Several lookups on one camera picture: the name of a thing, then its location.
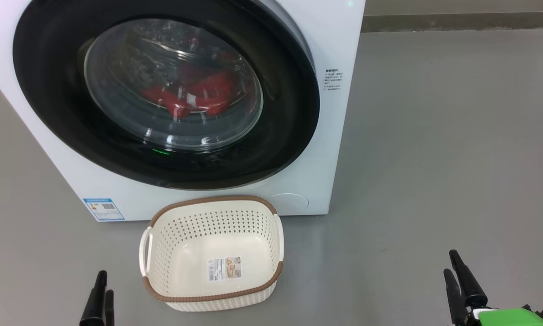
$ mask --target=empty basket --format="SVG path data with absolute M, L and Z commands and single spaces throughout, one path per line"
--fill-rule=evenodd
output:
M 283 260 L 279 216 L 255 196 L 169 205 L 153 217 L 139 247 L 145 288 L 186 312 L 262 302 L 273 292 Z

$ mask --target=label inside basket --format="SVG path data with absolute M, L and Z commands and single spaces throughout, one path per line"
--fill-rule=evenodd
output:
M 209 282 L 241 277 L 241 256 L 210 259 L 207 261 Z

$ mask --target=round glass door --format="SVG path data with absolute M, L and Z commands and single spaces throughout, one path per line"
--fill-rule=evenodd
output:
M 110 120 L 164 151 L 231 145 L 263 107 L 261 84 L 237 50 L 173 20 L 131 20 L 105 31 L 86 53 L 84 77 Z

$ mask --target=white washing machine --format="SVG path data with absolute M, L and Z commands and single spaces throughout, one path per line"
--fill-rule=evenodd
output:
M 0 89 L 98 221 L 234 194 L 325 214 L 363 12 L 364 0 L 0 1 Z

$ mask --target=white handle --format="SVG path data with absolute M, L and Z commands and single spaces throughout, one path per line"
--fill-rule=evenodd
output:
M 279 261 L 284 261 L 284 227 L 281 224 L 281 219 L 277 214 L 275 215 L 275 221 L 277 223 L 277 231 L 279 233 Z
M 143 237 L 140 239 L 140 246 L 139 246 L 139 266 L 140 266 L 140 273 L 143 276 L 147 276 L 147 273 L 149 272 L 149 262 L 151 261 L 151 247 L 153 246 L 153 235 L 150 235 L 151 230 L 153 227 L 149 226 L 147 229 L 143 232 Z M 149 247 L 146 252 L 147 261 L 144 261 L 144 248 L 147 244 L 147 239 L 150 237 L 149 240 Z

